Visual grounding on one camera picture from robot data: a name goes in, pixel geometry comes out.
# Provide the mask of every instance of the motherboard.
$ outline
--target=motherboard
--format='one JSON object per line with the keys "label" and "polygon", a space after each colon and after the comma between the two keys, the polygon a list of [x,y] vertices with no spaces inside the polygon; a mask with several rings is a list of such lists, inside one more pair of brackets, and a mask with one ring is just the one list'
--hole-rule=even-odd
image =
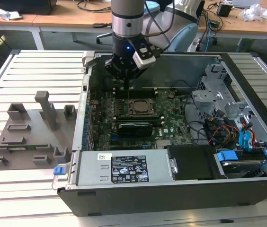
{"label": "motherboard", "polygon": [[185,96],[170,89],[90,91],[94,150],[163,149],[190,144]]}

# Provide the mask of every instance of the wooden desk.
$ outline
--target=wooden desk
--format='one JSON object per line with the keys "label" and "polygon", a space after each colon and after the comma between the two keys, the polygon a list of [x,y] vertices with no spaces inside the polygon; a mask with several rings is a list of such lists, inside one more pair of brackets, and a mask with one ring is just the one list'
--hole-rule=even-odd
{"label": "wooden desk", "polygon": [[[207,9],[208,5],[214,2],[219,1],[211,1],[207,0],[205,2],[204,9]],[[261,6],[267,8],[267,0],[261,1]],[[217,11],[217,7],[211,9],[212,12]],[[262,19],[261,21],[248,21],[245,22],[241,18],[239,18],[239,13],[241,9],[232,9],[228,17],[221,17],[223,20],[223,28],[217,32],[217,36],[223,37],[239,37],[239,38],[262,38],[266,39],[267,36],[267,20]],[[220,19],[212,13],[208,13],[209,18],[212,20],[220,21]],[[201,18],[199,24],[199,32],[205,31],[205,19]]]}
{"label": "wooden desk", "polygon": [[[110,3],[91,0],[88,9],[102,9],[109,7]],[[72,0],[58,0],[51,15],[38,15],[33,21],[34,26],[71,26],[92,27],[94,23],[111,23],[111,13],[91,13],[81,10]]]}
{"label": "wooden desk", "polygon": [[36,14],[21,14],[22,18],[17,20],[6,21],[0,18],[0,25],[17,25],[17,26],[32,26],[36,18]]}

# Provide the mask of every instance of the label sticker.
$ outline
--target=label sticker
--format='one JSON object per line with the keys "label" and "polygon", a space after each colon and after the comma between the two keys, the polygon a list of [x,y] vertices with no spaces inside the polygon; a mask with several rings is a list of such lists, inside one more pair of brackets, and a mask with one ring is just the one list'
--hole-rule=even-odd
{"label": "label sticker", "polygon": [[146,156],[111,157],[112,183],[149,182]]}
{"label": "label sticker", "polygon": [[98,160],[110,160],[112,153],[98,154]]}

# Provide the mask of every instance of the black box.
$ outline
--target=black box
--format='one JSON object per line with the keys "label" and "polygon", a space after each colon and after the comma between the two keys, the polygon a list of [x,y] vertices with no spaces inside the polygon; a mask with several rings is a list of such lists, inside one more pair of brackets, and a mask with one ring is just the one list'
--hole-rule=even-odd
{"label": "black box", "polygon": [[217,15],[220,17],[228,17],[233,5],[220,4],[217,9]]}
{"label": "black box", "polygon": [[50,15],[56,3],[57,0],[0,0],[0,9],[10,12]]}

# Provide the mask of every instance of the gray 3d printed holder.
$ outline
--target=gray 3d printed holder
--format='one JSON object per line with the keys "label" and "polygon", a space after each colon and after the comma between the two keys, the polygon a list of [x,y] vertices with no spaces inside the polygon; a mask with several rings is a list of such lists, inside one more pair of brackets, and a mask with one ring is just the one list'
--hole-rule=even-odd
{"label": "gray 3d printed holder", "polygon": [[70,161],[76,109],[55,110],[48,97],[47,91],[36,93],[42,111],[10,105],[0,136],[0,170],[54,168]]}

